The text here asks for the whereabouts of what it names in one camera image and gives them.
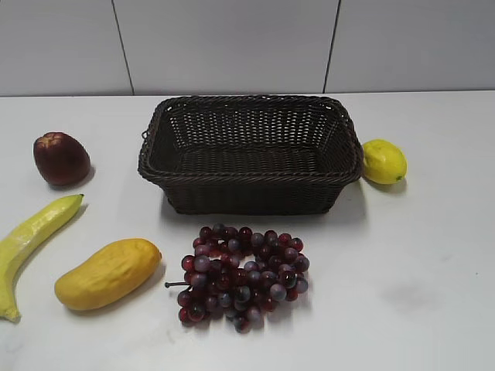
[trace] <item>table surface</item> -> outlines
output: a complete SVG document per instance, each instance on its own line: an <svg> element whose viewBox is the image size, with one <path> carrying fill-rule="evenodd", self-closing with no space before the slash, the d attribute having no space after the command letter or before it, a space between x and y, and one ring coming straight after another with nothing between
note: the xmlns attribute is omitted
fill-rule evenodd
<svg viewBox="0 0 495 371"><path fill-rule="evenodd" d="M408 157L407 182L361 179L322 216L181 216L137 173L141 133L165 97L0 99L0 235L47 203L82 192L77 221L43 244L17 284L22 320L0 320L0 370L495 369L495 92L333 94L362 143L386 138ZM94 177L51 189L33 141L65 131ZM224 319L184 328L167 280L202 225L288 231L305 241L311 288L240 335ZM58 277L107 243L144 237L164 267L90 313L66 310Z"/></svg>

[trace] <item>white tile wall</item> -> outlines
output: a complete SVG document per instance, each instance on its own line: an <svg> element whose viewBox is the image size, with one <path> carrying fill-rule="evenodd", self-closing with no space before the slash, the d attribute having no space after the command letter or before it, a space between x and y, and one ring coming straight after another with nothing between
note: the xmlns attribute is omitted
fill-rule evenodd
<svg viewBox="0 0 495 371"><path fill-rule="evenodd" d="M337 0L115 0L137 94L321 93Z"/></svg>
<svg viewBox="0 0 495 371"><path fill-rule="evenodd" d="M0 96L130 93L111 0L0 0Z"/></svg>
<svg viewBox="0 0 495 371"><path fill-rule="evenodd" d="M495 88L494 0L342 0L327 92Z"/></svg>

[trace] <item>grape stem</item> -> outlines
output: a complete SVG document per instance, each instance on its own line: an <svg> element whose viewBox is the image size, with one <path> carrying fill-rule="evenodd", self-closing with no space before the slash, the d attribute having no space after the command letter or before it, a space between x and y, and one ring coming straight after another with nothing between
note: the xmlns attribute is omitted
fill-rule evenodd
<svg viewBox="0 0 495 371"><path fill-rule="evenodd" d="M170 288L172 286L189 286L186 282L166 282L165 287Z"/></svg>

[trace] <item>woven pattern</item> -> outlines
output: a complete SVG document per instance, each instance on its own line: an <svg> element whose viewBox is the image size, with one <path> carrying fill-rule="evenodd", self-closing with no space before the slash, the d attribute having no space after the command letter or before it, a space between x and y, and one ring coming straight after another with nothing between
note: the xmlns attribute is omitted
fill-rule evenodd
<svg viewBox="0 0 495 371"><path fill-rule="evenodd" d="M324 213L360 177L347 111L328 97L181 97L155 110L139 173L178 213Z"/></svg>

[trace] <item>lemon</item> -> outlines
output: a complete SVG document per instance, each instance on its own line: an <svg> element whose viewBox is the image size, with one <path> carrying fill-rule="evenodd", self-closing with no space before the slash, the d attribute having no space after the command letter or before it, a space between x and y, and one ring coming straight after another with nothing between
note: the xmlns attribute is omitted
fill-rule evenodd
<svg viewBox="0 0 495 371"><path fill-rule="evenodd" d="M400 182L408 170L402 151L384 139L374 139L363 145L364 176L379 184Z"/></svg>

